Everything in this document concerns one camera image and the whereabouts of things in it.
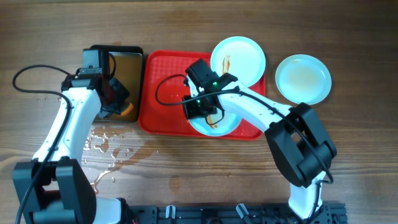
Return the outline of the orange green scrub sponge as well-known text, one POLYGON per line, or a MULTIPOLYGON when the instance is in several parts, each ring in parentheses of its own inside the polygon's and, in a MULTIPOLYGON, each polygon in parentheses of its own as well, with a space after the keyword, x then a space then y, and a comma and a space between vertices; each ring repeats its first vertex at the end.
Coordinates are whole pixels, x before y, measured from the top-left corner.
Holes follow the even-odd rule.
POLYGON ((130 102, 125 102, 120 108, 120 116, 125 116, 129 114, 134 109, 134 106, 130 102))

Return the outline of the white plate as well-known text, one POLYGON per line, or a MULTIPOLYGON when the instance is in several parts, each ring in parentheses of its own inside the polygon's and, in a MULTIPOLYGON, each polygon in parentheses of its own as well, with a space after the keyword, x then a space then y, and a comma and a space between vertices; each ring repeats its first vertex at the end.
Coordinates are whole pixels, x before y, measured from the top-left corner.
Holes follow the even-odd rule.
POLYGON ((305 54, 291 55, 278 65, 275 84, 289 101, 308 105, 328 97, 332 89, 329 69, 319 59, 305 54))
POLYGON ((250 87, 266 70, 266 56, 259 44, 243 36, 222 40, 211 53, 211 69, 218 75, 230 73, 250 87))
POLYGON ((232 133, 241 123, 242 118, 230 112, 222 112, 216 108, 215 114, 209 114, 205 118, 189 119, 190 125, 199 133, 210 136, 220 137, 232 133))

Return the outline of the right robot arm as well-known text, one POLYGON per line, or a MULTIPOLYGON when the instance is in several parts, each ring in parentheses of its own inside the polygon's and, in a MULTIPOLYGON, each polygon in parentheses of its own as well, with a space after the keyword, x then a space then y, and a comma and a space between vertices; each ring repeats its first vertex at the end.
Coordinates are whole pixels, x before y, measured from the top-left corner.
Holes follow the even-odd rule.
POLYGON ((306 222, 322 205, 323 184, 332 184, 329 171, 336 147, 315 110, 276 103, 244 85, 237 77, 215 72, 187 72, 189 108, 204 113, 214 107, 233 113, 261 130, 280 173, 290 182, 289 207, 306 222))

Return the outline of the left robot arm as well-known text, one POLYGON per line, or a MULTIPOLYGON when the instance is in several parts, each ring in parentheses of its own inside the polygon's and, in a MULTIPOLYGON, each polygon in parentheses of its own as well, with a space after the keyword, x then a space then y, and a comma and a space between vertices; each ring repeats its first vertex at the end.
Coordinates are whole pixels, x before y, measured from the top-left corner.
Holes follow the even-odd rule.
POLYGON ((129 96, 115 78, 70 75, 62 83, 59 111, 43 145, 29 162, 19 162, 13 181, 20 201, 16 222, 124 223, 131 218, 125 200, 97 197, 81 159, 97 114, 120 113, 129 96))

